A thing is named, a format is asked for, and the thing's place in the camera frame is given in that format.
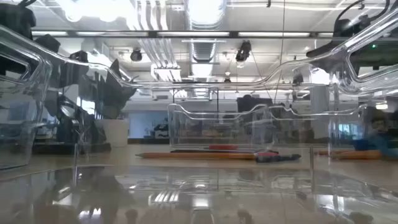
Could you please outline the black hanging lamp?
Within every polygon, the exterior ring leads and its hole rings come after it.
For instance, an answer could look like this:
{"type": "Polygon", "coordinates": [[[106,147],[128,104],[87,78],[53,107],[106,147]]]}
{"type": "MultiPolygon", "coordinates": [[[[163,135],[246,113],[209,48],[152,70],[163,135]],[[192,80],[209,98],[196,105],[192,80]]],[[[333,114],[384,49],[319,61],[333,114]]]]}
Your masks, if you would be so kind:
{"type": "Polygon", "coordinates": [[[140,62],[142,60],[142,53],[139,47],[133,48],[133,51],[130,54],[130,59],[133,62],[140,62]]]}
{"type": "Polygon", "coordinates": [[[245,62],[247,58],[250,56],[250,52],[252,50],[251,43],[249,40],[244,40],[237,51],[236,61],[237,62],[245,62]]]}

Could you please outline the red eraser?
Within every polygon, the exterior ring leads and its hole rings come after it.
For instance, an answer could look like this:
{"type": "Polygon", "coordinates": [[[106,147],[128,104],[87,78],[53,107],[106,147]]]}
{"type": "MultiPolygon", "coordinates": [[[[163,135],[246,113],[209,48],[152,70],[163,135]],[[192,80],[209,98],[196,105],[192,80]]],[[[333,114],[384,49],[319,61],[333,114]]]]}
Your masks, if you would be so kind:
{"type": "Polygon", "coordinates": [[[216,150],[216,151],[234,151],[237,150],[238,147],[235,145],[230,144],[212,144],[208,146],[209,150],[216,150]]]}

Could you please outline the black monitor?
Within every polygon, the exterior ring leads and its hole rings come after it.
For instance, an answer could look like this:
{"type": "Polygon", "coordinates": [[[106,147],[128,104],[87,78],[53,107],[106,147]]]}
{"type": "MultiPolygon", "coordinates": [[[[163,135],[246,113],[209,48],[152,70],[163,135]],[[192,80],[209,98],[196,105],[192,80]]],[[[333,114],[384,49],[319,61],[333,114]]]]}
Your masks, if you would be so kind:
{"type": "Polygon", "coordinates": [[[270,98],[255,98],[251,95],[244,95],[237,98],[238,112],[246,112],[252,110],[256,105],[264,104],[267,106],[273,105],[270,98]]]}

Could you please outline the green plant in white pot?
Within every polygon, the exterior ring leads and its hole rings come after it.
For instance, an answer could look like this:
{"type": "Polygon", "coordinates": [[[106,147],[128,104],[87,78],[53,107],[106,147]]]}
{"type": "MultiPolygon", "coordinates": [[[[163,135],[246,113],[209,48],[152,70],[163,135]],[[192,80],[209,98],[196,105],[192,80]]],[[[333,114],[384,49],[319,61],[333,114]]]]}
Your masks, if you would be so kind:
{"type": "Polygon", "coordinates": [[[119,116],[136,91],[136,88],[122,86],[109,72],[105,80],[98,82],[96,109],[102,118],[96,123],[104,129],[106,141],[113,147],[127,146],[129,125],[127,121],[119,119],[119,116]]]}

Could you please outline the silver ventilation duct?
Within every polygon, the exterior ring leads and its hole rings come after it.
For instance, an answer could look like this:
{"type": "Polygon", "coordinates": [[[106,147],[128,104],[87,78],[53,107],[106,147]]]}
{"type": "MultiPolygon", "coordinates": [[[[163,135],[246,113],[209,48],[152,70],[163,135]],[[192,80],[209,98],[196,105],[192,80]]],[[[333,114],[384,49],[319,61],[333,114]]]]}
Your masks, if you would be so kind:
{"type": "MultiPolygon", "coordinates": [[[[190,30],[220,30],[227,0],[185,0],[190,30]]],[[[191,71],[195,78],[210,77],[213,71],[217,43],[214,40],[194,40],[190,44],[191,71]]]]}

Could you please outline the black aluminium table frame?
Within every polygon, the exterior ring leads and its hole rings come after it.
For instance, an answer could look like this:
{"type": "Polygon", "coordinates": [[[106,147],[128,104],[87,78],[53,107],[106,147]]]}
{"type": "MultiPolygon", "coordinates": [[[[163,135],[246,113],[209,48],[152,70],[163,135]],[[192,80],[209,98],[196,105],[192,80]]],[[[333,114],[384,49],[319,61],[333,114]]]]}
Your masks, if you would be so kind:
{"type": "Polygon", "coordinates": [[[128,144],[170,144],[169,139],[137,139],[137,138],[129,138],[127,140],[128,144]]]}

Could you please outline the person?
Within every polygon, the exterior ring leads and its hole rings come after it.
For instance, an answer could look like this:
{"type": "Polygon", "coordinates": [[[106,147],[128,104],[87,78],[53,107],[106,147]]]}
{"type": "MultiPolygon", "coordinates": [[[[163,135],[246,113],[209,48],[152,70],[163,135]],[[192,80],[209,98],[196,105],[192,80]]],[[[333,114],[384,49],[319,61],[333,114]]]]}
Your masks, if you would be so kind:
{"type": "Polygon", "coordinates": [[[398,131],[389,130],[389,115],[369,106],[363,110],[364,134],[353,141],[355,152],[376,152],[383,159],[398,159],[398,131]]]}

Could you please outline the white column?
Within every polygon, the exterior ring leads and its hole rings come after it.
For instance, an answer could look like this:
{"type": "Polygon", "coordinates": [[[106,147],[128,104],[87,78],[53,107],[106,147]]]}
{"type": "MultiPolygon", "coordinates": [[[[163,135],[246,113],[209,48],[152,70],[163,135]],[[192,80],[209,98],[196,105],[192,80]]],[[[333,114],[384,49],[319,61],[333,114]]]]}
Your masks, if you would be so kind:
{"type": "Polygon", "coordinates": [[[315,120],[312,121],[314,138],[320,139],[328,137],[329,119],[326,115],[321,115],[321,113],[329,110],[329,88],[327,86],[314,86],[310,90],[310,102],[311,114],[319,114],[319,116],[313,116],[313,118],[315,118],[315,120]]]}

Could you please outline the orange pencil pink eraser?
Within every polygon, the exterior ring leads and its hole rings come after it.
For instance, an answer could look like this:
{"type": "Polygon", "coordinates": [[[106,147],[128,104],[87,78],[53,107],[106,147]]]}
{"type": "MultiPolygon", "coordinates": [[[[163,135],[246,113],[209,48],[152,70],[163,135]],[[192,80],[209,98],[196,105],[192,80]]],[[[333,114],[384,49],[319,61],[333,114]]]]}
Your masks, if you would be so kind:
{"type": "Polygon", "coordinates": [[[278,156],[274,152],[144,152],[136,154],[143,159],[242,159],[253,160],[256,157],[278,156]]]}
{"type": "Polygon", "coordinates": [[[382,154],[377,150],[372,151],[342,151],[331,154],[332,159],[339,160],[378,160],[382,154]]]}

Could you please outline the blue crayon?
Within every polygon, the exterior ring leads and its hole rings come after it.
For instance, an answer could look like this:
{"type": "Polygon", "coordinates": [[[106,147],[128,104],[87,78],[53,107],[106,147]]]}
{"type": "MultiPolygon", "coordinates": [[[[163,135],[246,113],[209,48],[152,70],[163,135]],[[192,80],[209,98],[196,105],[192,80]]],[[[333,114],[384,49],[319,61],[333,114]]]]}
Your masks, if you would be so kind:
{"type": "Polygon", "coordinates": [[[286,162],[286,161],[296,161],[301,158],[300,154],[291,155],[280,155],[280,154],[257,154],[255,156],[255,161],[257,163],[273,163],[273,162],[286,162]]]}

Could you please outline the long ceiling light bar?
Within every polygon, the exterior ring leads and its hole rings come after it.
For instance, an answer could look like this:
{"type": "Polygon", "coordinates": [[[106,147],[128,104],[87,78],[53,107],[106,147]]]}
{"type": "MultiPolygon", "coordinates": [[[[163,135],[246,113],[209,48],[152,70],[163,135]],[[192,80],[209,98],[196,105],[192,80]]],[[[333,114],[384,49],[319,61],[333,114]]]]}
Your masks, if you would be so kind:
{"type": "Polygon", "coordinates": [[[56,37],[139,37],[139,38],[332,38],[332,32],[238,32],[238,31],[75,31],[75,30],[34,30],[34,37],[50,34],[56,37]]]}

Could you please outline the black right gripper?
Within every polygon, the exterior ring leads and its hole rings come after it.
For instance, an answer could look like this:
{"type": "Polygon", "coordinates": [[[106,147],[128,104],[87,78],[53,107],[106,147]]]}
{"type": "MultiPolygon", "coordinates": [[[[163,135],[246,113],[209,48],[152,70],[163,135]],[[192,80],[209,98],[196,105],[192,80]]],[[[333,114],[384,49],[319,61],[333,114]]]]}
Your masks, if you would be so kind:
{"type": "MultiPolygon", "coordinates": [[[[335,46],[321,46],[306,53],[308,58],[316,58],[321,54],[328,53],[335,46]]],[[[398,64],[398,40],[375,40],[370,44],[360,47],[358,50],[348,51],[345,55],[348,62],[355,70],[363,67],[372,67],[379,70],[381,67],[388,67],[398,64]]],[[[343,58],[339,54],[312,60],[313,67],[320,68],[327,73],[334,72],[343,65],[343,58]]]]}

